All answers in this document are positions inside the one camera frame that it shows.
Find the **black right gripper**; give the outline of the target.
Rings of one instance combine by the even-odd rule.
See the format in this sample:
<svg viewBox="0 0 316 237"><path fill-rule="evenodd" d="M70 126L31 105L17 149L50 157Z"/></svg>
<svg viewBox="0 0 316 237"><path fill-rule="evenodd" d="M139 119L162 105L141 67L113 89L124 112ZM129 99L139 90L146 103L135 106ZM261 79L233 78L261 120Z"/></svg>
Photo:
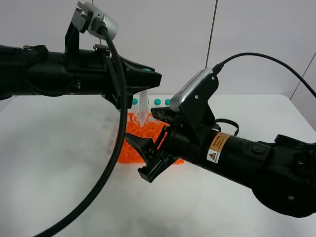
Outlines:
<svg viewBox="0 0 316 237"><path fill-rule="evenodd" d="M203 143L199 144L184 130L184 117L170 107L151 108L151 113L153 118L168 124L163 127L155 143L152 138L125 134L127 143L136 150L146 164L138 169L140 176L150 183L179 158L196 161L203 151L211 130L216 126L213 125Z"/></svg>

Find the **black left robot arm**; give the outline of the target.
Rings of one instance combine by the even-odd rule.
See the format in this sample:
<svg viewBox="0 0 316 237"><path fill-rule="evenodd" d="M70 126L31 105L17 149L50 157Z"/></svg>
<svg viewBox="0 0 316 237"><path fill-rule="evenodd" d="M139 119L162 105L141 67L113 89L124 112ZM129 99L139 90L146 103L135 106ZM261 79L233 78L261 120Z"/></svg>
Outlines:
<svg viewBox="0 0 316 237"><path fill-rule="evenodd" d="M101 95L117 109L121 92L115 61L105 45L70 55L44 45L0 47L0 98L43 95Z"/></svg>

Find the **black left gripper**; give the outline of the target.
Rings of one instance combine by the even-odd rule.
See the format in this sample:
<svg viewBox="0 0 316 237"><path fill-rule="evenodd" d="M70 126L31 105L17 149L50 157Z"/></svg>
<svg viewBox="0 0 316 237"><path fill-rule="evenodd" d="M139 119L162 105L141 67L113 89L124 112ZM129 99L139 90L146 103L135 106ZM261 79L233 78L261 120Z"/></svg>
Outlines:
<svg viewBox="0 0 316 237"><path fill-rule="evenodd" d="M80 49L76 54L64 54L67 95L101 95L121 109L121 90L115 63L105 45L96 44L93 50ZM158 87L162 75L154 68L132 62L120 56L125 73L127 92Z"/></svg>

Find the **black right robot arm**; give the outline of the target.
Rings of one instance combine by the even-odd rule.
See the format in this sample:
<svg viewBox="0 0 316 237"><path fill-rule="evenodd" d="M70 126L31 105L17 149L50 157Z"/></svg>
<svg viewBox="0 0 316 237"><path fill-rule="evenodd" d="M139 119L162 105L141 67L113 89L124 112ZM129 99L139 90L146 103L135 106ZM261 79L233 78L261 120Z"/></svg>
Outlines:
<svg viewBox="0 0 316 237"><path fill-rule="evenodd" d="M316 148L278 136L274 143L254 142L223 133L211 109L174 112L153 108L165 122L157 140L126 134L145 162L140 176L154 181L178 159L252 190L267 208L296 218L316 211Z"/></svg>

